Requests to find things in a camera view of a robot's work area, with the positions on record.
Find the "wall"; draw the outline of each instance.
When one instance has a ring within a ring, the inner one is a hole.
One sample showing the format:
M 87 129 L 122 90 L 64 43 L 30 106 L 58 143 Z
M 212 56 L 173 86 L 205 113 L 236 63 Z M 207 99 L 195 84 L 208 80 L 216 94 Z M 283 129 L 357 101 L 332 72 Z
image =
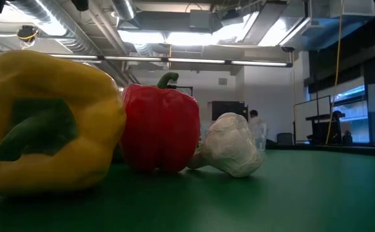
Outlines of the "wall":
M 168 71 L 134 70 L 146 85 L 156 85 Z M 211 125 L 211 101 L 245 101 L 249 110 L 258 110 L 267 123 L 268 139 L 276 141 L 278 133 L 293 133 L 293 106 L 306 101 L 303 80 L 309 76 L 309 55 L 300 52 L 292 68 L 245 66 L 236 76 L 229 72 L 178 72 L 178 86 L 192 86 L 200 108 L 200 121 L 206 130 Z M 227 78 L 227 86 L 219 86 L 218 78 Z
M 245 67 L 245 103 L 267 123 L 268 139 L 293 133 L 293 79 L 291 68 Z
M 235 79 L 235 99 L 245 101 L 245 67 L 241 68 Z
M 246 66 L 244 71 L 245 103 L 267 123 L 268 139 L 293 133 L 293 106 L 306 101 L 303 80 L 309 76 L 309 54 L 300 52 L 294 69 Z
M 156 85 L 167 70 L 149 72 L 147 70 L 134 70 L 133 74 L 145 85 Z M 199 73 L 189 70 L 172 70 L 179 73 L 177 86 L 192 86 L 193 96 L 198 101 L 200 121 L 204 127 L 211 124 L 211 101 L 235 101 L 235 76 L 229 72 L 201 71 Z M 226 78 L 227 85 L 218 85 L 219 78 Z

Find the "pepper stem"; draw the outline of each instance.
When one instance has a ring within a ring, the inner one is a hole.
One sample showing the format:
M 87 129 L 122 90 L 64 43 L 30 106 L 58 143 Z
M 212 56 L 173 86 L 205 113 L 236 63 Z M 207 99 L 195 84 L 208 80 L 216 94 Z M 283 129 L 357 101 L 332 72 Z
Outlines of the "pepper stem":
M 0 143 L 0 161 L 20 159 L 24 147 L 51 124 L 53 115 L 52 111 L 42 112 L 15 125 Z
M 165 88 L 168 87 L 168 82 L 170 80 L 177 81 L 178 78 L 179 78 L 179 74 L 178 73 L 168 72 L 167 74 L 163 75 L 162 78 L 160 78 L 160 80 L 157 83 L 156 87 L 160 88 L 160 89 L 165 89 Z
M 74 116 L 63 99 L 21 99 L 12 112 L 15 125 L 0 143 L 0 161 L 22 154 L 55 155 L 78 134 Z

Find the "fluorescent light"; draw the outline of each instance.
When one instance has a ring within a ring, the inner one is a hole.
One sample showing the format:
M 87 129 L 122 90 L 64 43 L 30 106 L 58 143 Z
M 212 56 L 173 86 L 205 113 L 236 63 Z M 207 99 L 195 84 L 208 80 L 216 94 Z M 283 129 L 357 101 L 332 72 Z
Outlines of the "fluorescent light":
M 211 34 L 193 32 L 171 32 L 166 42 L 179 46 L 205 46 L 217 43 Z
M 259 15 L 259 12 L 253 12 L 250 15 L 250 17 L 249 17 L 249 15 L 244 16 L 244 22 L 246 22 L 246 23 L 244 23 L 244 28 L 242 29 L 240 34 L 236 37 L 236 42 L 240 42 L 240 41 L 243 41 L 245 39 L 245 36 L 247 35 L 249 30 L 251 29 L 253 23 L 256 21 L 256 18 L 258 17 L 258 15 Z
M 101 64 L 102 61 L 81 61 L 77 59 L 73 59 L 72 61 L 74 62 L 79 62 L 79 63 L 90 63 L 90 64 Z
M 132 44 L 146 44 L 146 43 L 164 43 L 163 34 L 160 32 L 140 32 L 140 31 L 118 31 L 120 37 L 124 42 Z
M 106 56 L 104 57 L 107 60 L 118 60 L 118 61 L 158 61 L 161 62 L 162 59 L 159 57 L 115 57 L 115 56 Z
M 185 59 L 185 58 L 169 58 L 169 62 L 185 62 L 185 63 L 204 63 L 204 64 L 224 64 L 224 60 L 211 59 Z
M 49 54 L 49 55 L 58 57 L 58 58 L 66 58 L 66 59 L 86 59 L 86 60 L 97 59 L 96 55 L 65 55 L 65 54 Z
M 277 22 L 269 29 L 258 46 L 276 46 L 286 36 L 286 23 L 279 18 Z
M 295 30 L 293 30 L 287 37 L 285 37 L 285 39 L 283 39 L 282 42 L 279 43 L 279 45 L 284 45 L 285 43 L 287 43 L 292 37 L 294 37 L 300 30 L 302 30 L 302 28 L 304 28 L 304 26 L 309 23 L 309 21 L 311 20 L 310 17 L 307 17 L 297 28 L 295 28 Z
M 274 62 L 261 62 L 261 61 L 232 61 L 236 65 L 249 65 L 249 66 L 273 66 L 273 67 L 286 67 L 287 63 L 274 63 Z

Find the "table surface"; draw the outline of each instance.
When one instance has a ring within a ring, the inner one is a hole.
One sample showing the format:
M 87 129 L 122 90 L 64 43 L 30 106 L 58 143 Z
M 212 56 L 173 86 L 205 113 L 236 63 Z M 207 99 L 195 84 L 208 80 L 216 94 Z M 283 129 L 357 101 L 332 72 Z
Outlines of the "table surface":
M 375 157 L 267 151 L 246 179 L 116 164 L 90 191 L 0 197 L 0 231 L 375 231 Z

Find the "window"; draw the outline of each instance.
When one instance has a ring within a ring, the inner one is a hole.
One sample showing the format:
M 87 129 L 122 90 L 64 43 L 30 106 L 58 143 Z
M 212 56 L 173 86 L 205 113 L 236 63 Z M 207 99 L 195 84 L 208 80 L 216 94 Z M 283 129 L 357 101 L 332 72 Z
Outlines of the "window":
M 350 131 L 353 142 L 369 142 L 368 107 L 364 85 L 335 96 L 334 111 L 345 114 L 340 119 L 341 133 Z
M 348 130 L 353 142 L 369 142 L 367 101 L 335 106 L 334 111 L 336 110 L 345 114 L 345 117 L 340 119 L 342 135 Z

